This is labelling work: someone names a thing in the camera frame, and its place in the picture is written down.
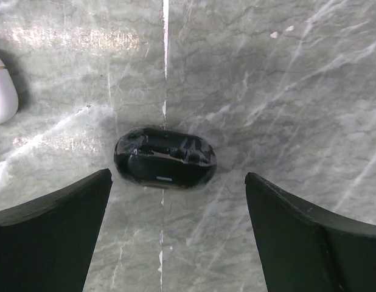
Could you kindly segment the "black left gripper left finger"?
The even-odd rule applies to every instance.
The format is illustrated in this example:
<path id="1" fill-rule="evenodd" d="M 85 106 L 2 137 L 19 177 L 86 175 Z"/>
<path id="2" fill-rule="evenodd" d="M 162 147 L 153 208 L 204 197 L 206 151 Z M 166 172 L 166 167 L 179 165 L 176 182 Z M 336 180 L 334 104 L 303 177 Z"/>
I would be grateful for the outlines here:
<path id="1" fill-rule="evenodd" d="M 82 291 L 112 184 L 102 169 L 0 210 L 0 291 Z"/>

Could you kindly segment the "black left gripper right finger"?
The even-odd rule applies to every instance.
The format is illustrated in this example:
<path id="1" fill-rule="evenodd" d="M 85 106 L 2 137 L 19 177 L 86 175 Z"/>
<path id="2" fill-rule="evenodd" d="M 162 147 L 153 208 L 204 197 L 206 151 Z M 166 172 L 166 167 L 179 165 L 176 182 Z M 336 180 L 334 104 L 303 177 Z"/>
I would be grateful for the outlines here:
<path id="1" fill-rule="evenodd" d="M 268 291 L 376 291 L 376 225 L 333 213 L 256 173 L 246 200 Z"/>

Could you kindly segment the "black earbud charging case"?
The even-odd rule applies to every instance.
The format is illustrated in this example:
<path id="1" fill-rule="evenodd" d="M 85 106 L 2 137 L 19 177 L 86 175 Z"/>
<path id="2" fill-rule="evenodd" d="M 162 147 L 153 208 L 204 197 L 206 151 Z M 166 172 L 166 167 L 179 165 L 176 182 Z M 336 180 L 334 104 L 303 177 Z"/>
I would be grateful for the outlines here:
<path id="1" fill-rule="evenodd" d="M 114 163 L 127 181 L 162 189 L 194 189 L 217 169 L 213 147 L 202 137 L 140 127 L 125 133 L 114 148 Z"/>

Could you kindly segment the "white earbud charging case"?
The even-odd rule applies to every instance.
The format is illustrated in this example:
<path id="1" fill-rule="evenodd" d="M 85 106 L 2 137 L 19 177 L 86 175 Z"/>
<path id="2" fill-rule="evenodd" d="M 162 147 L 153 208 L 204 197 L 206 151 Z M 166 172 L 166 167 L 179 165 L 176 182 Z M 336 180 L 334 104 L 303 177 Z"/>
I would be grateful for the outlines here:
<path id="1" fill-rule="evenodd" d="M 0 124 L 11 119 L 17 112 L 19 98 L 4 62 L 0 59 Z"/>

